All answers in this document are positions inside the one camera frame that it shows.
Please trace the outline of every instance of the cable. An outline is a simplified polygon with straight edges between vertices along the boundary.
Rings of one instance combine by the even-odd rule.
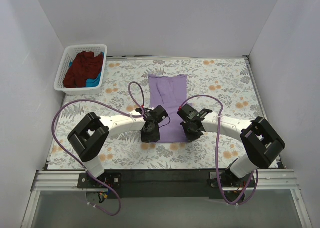
[[[185,104],[187,103],[189,100],[193,99],[193,98],[196,98],[196,97],[209,97],[211,99],[214,99],[215,101],[217,101],[220,105],[221,105],[221,109],[218,113],[218,130],[217,130],[217,133],[216,133],[216,141],[215,141],[215,173],[216,173],[216,177],[217,177],[217,181],[218,181],[218,186],[219,186],[219,190],[220,190],[220,193],[224,199],[224,201],[226,203],[228,203],[229,205],[237,205],[238,204],[238,201],[241,199],[241,197],[244,195],[244,193],[246,192],[253,176],[254,176],[254,172],[252,172],[249,176],[249,179],[248,181],[246,182],[244,188],[242,189],[240,195],[238,196],[237,199],[235,199],[235,201],[229,201],[227,199],[227,197],[225,196],[225,193],[224,193],[224,190],[222,188],[222,184],[221,184],[221,180],[219,179],[219,160],[218,160],[218,157],[219,157],[219,138],[220,138],[220,128],[221,128],[221,114],[222,114],[222,111],[224,110],[224,104],[222,104],[222,102],[220,100],[218,100],[217,98],[211,96],[211,95],[206,95],[206,94],[199,94],[199,95],[194,95],[194,96],[191,96],[189,97],[185,102],[182,103],[182,105],[180,106],[180,108]],[[259,180],[259,174],[258,174],[258,170],[256,169],[255,170],[256,172],[256,181],[255,181],[255,186],[253,188],[253,191],[251,193],[251,195],[248,197],[248,199],[246,199],[245,201],[243,201],[242,203],[238,204],[238,205],[244,205],[245,203],[247,203],[252,197],[253,195],[255,194],[256,192],[256,189],[257,189],[257,186],[258,186],[258,180]]]
[[[139,88],[141,89],[141,92],[142,92],[142,99],[143,99],[143,105],[145,104],[145,96],[144,96],[144,91],[141,87],[141,85],[135,81],[132,81],[130,82],[129,86],[128,86],[128,89],[129,89],[129,94],[130,94],[130,97],[132,98],[133,102],[142,110],[142,114],[141,115],[130,115],[130,114],[127,114],[121,110],[118,110],[118,109],[115,109],[115,108],[112,108],[111,106],[107,105],[107,104],[104,104],[102,102],[99,102],[99,101],[96,101],[96,100],[90,100],[90,99],[78,99],[78,100],[74,100],[74,101],[71,101],[69,102],[68,104],[65,104],[64,106],[62,106],[58,112],[55,114],[54,118],[53,118],[53,121],[52,121],[52,125],[51,125],[51,133],[52,133],[52,136],[53,136],[53,139],[55,140],[55,142],[68,154],[70,155],[72,158],[74,158],[84,169],[85,169],[85,172],[96,182],[98,182],[99,184],[101,184],[102,186],[108,188],[110,191],[112,191],[114,193],[114,195],[116,196],[116,198],[118,199],[119,201],[119,208],[118,210],[115,212],[115,213],[111,213],[107,210],[105,210],[104,208],[96,205],[96,204],[93,204],[91,202],[88,202],[90,205],[92,205],[94,208],[97,208],[101,211],[103,211],[104,213],[108,214],[109,216],[116,216],[117,214],[119,214],[119,212],[121,211],[121,199],[120,199],[120,196],[118,195],[118,193],[112,189],[109,185],[103,183],[102,181],[98,180],[97,178],[95,178],[85,167],[85,165],[74,155],[72,154],[70,151],[68,151],[58,140],[56,134],[55,134],[55,124],[56,124],[56,121],[57,121],[57,118],[58,116],[60,115],[60,113],[68,106],[74,104],[74,103],[78,103],[78,102],[92,102],[92,103],[96,103],[96,104],[99,104],[101,106],[104,106],[108,109],[111,109],[115,112],[118,112],[120,113],[121,115],[123,116],[126,116],[126,117],[133,117],[133,118],[141,118],[145,115],[145,110],[144,108],[136,101],[136,99],[134,98],[134,96],[132,95],[131,93],[131,85],[132,84],[137,84],[139,86]]]
[[[164,124],[164,125],[160,126],[160,127],[159,127],[159,129],[160,129],[160,128],[162,128],[162,127],[165,127],[165,126],[167,126],[167,125],[169,125],[169,124],[170,124],[170,122],[171,122],[171,118],[170,118],[170,116],[168,116],[168,118],[169,118],[169,122],[168,122],[168,124]]]

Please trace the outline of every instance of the blue cloth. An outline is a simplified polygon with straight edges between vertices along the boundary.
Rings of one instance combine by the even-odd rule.
[[[97,87],[100,83],[100,79],[101,79],[101,72],[98,74],[98,76],[95,79],[87,79],[85,82],[85,87]]]

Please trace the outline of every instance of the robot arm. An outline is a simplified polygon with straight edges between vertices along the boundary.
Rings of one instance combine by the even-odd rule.
[[[178,115],[183,120],[181,125],[189,142],[199,139],[203,132],[216,133],[218,130],[218,114],[212,110],[198,112],[185,104]],[[286,146],[262,117],[250,121],[224,116],[221,118],[220,134],[242,141],[246,150],[246,155],[235,160],[221,175],[226,185],[238,184],[256,169],[268,169]]]
[[[142,111],[137,109],[130,114],[139,116]],[[140,118],[124,115],[99,117],[92,112],[71,131],[68,140],[88,171],[97,178],[105,172],[98,155],[107,137],[141,131],[142,142],[157,142],[160,140],[159,123],[167,117],[167,112],[160,105],[153,110],[144,109],[144,117]]]

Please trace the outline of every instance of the table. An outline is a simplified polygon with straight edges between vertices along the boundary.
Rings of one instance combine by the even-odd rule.
[[[141,59],[107,60],[100,94],[66,95],[63,104],[78,99],[91,99],[131,112],[137,106],[128,93],[128,84],[141,84],[145,95],[145,107],[149,106],[150,92],[148,74],[157,76],[188,75],[187,95],[211,95],[223,104],[222,115],[239,119],[254,119],[263,116],[248,67],[243,58],[236,59]],[[138,102],[142,101],[140,89],[132,86]],[[195,98],[193,107],[198,111],[206,108],[216,112],[219,104],[209,98]],[[98,116],[113,116],[116,112],[89,102],[75,103],[65,109],[57,123],[59,141],[73,154],[67,137],[70,131],[87,113]],[[207,133],[192,143],[141,142],[140,132],[128,132],[108,137],[99,158],[105,169],[212,169],[215,168],[216,134]],[[225,169],[246,153],[241,142],[221,136],[219,143],[219,167]],[[276,162],[271,168],[278,168]],[[80,170],[82,167],[55,142],[48,157],[48,170]]]

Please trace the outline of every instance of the white wall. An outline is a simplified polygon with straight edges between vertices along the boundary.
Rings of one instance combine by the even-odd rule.
[[[320,227],[320,0],[278,0],[249,58],[267,116],[286,142],[313,227]]]
[[[277,0],[39,0],[64,47],[109,56],[249,55]]]
[[[20,227],[51,121],[63,46],[37,0],[0,0],[0,227]]]

